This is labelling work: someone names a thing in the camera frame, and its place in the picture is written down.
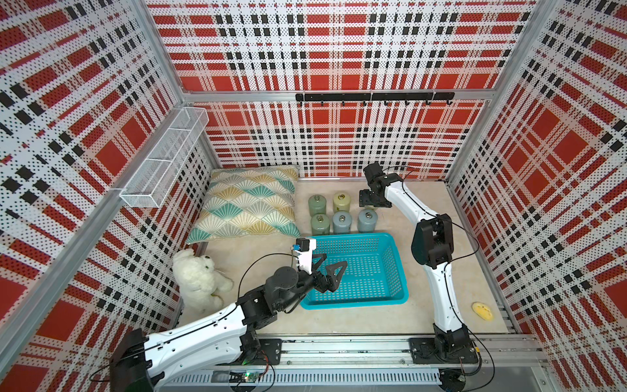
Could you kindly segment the blue-grey tea canister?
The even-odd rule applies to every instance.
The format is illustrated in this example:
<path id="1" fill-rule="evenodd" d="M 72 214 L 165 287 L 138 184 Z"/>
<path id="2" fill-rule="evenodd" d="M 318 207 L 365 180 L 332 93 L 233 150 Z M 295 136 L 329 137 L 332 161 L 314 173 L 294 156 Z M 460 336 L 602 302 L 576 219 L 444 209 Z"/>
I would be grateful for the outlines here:
<path id="1" fill-rule="evenodd" d="M 378 222 L 377 212 L 364 208 L 359 212 L 357 228 L 359 233 L 372 233 L 375 231 Z"/>
<path id="2" fill-rule="evenodd" d="M 335 212 L 332 217 L 332 228 L 336 235 L 349 234 L 351 232 L 352 217 L 349 212 Z"/>

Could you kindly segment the dark green tea canister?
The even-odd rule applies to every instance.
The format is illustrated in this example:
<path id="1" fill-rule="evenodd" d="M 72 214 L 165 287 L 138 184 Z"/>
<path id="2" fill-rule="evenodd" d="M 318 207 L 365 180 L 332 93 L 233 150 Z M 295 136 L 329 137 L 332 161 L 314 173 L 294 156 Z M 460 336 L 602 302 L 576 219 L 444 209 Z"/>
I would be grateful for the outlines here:
<path id="1" fill-rule="evenodd" d="M 309 197 L 308 206 L 312 217 L 318 214 L 325 215 L 327 211 L 327 200 L 321 194 L 314 194 Z"/>
<path id="2" fill-rule="evenodd" d="M 313 236 L 329 235 L 331 232 L 331 221 L 326 214 L 315 214 L 310 219 Z"/>

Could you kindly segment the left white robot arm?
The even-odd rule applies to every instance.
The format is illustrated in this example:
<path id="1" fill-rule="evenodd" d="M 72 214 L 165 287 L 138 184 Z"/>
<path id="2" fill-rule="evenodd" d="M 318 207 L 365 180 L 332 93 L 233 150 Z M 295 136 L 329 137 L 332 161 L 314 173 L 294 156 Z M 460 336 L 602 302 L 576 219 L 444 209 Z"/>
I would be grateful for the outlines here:
<path id="1" fill-rule="evenodd" d="M 213 315 L 163 333 L 127 333 L 109 361 L 112 391 L 156 391 L 171 380 L 209 365 L 249 364 L 261 353 L 257 331 L 293 311 L 316 290 L 335 292 L 347 261 L 320 266 L 326 255 L 314 255 L 312 271 L 284 266 L 265 283 L 243 294 Z"/>

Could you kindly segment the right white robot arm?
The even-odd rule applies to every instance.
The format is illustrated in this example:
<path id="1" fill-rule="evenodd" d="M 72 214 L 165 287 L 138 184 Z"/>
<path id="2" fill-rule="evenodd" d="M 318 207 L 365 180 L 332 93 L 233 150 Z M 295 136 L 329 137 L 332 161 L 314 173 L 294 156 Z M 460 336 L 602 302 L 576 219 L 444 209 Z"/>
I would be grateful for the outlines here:
<path id="1" fill-rule="evenodd" d="M 434 303 L 433 356 L 445 363 L 470 357 L 474 343 L 463 320 L 453 287 L 453 222 L 424 204 L 405 186 L 397 173 L 386 173 L 380 164 L 365 166 L 367 189 L 359 194 L 362 207 L 396 207 L 413 225 L 411 254 L 423 267 Z"/>

